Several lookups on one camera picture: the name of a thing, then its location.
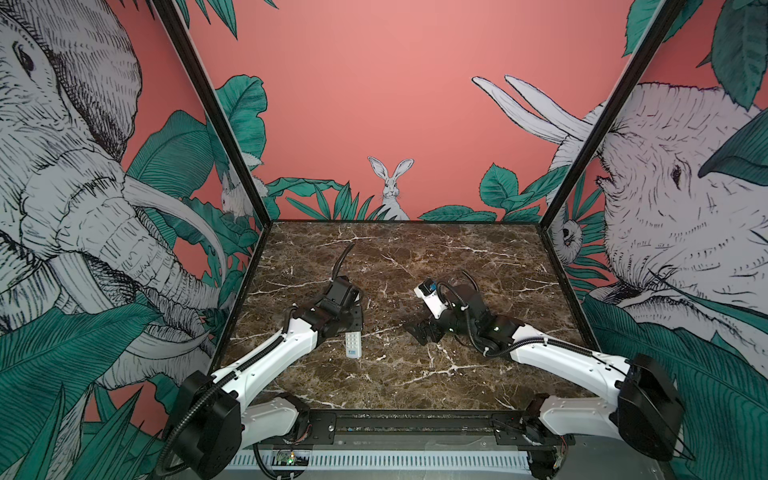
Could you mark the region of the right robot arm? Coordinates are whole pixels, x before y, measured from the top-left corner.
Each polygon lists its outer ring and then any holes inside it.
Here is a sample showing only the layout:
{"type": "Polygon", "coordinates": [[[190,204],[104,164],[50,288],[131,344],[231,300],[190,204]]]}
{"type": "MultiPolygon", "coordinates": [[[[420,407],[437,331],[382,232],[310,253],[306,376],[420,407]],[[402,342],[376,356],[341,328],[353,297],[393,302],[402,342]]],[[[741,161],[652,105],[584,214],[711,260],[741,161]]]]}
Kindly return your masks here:
{"type": "Polygon", "coordinates": [[[589,398],[542,395],[532,401],[520,419],[531,440],[570,434],[615,438],[659,461],[686,453],[681,396],[652,357],[602,353],[495,314],[473,279],[454,286],[427,278],[413,292],[429,312],[406,326],[420,344],[439,343],[446,334],[463,336],[486,359],[535,367],[591,392],[589,398]]]}

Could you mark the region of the white remote control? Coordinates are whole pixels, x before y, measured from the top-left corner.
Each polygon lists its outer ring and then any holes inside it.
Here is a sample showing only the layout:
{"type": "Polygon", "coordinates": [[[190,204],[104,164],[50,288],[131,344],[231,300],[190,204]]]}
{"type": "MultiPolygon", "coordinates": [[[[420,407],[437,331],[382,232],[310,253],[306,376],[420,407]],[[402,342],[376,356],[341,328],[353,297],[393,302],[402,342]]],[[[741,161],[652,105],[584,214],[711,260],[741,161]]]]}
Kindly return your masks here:
{"type": "Polygon", "coordinates": [[[345,333],[345,352],[350,359],[359,359],[362,356],[362,335],[360,331],[345,333]]]}

